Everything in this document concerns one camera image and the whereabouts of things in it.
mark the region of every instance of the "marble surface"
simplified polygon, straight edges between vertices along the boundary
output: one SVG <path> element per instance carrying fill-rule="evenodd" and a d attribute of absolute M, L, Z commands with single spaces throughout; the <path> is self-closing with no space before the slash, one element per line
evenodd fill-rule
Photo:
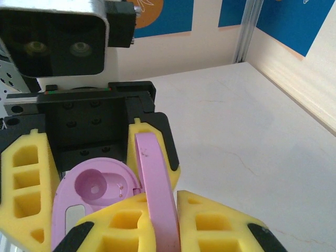
<path fill-rule="evenodd" d="M 288 251 L 336 251 L 336 138 L 250 64 L 150 79 L 178 190 L 264 221 Z"/>
<path fill-rule="evenodd" d="M 13 91 L 13 89 L 11 89 L 10 87 L 0 83 L 0 118 L 3 118 L 3 117 L 7 116 L 7 112 L 4 108 L 4 100 L 6 99 L 7 94 L 12 92 L 12 91 Z"/>

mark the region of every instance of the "perforated metal plate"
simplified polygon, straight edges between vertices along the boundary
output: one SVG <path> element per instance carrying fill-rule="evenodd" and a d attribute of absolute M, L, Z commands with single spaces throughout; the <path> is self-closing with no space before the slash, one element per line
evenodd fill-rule
<path fill-rule="evenodd" d="M 30 92 L 20 73 L 10 62 L 0 60 L 0 84 L 21 92 Z"/>
<path fill-rule="evenodd" d="M 23 252 L 23 250 L 14 246 L 3 234 L 0 233 L 0 251 L 1 252 Z"/>
<path fill-rule="evenodd" d="M 7 116 L 6 110 L 4 108 L 4 100 L 6 98 L 7 93 L 8 93 L 7 86 L 1 83 L 0 84 L 0 118 Z"/>

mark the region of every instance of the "pink lid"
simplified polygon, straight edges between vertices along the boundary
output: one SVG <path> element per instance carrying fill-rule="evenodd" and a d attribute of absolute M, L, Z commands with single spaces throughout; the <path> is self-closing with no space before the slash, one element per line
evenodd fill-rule
<path fill-rule="evenodd" d="M 135 134 L 139 179 L 144 185 L 156 251 L 180 252 L 180 229 L 165 160 L 154 133 Z"/>
<path fill-rule="evenodd" d="M 82 205 L 85 215 L 140 193 L 139 182 L 124 163 L 107 157 L 86 160 L 61 180 L 52 208 L 51 251 L 66 234 L 66 211 Z"/>

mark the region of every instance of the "metal plate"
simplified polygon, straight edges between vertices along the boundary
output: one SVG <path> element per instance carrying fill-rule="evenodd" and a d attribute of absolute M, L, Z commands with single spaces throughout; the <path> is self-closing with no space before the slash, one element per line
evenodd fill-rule
<path fill-rule="evenodd" d="M 14 246 L 10 241 L 0 233 L 0 251 L 1 252 L 23 252 L 18 247 Z"/>
<path fill-rule="evenodd" d="M 3 60 L 0 60 L 0 84 L 5 88 L 8 86 L 21 92 L 30 92 L 15 66 Z"/>

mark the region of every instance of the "pink plastic part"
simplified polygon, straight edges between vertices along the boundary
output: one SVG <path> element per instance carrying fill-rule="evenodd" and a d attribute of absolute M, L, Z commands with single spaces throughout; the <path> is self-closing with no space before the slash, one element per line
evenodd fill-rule
<path fill-rule="evenodd" d="M 181 252 L 175 200 L 165 160 L 154 133 L 135 135 L 140 183 L 144 185 L 156 251 Z"/>
<path fill-rule="evenodd" d="M 60 182 L 52 208 L 51 251 L 66 234 L 66 210 L 82 205 L 85 215 L 144 192 L 132 170 L 107 157 L 76 165 Z"/>

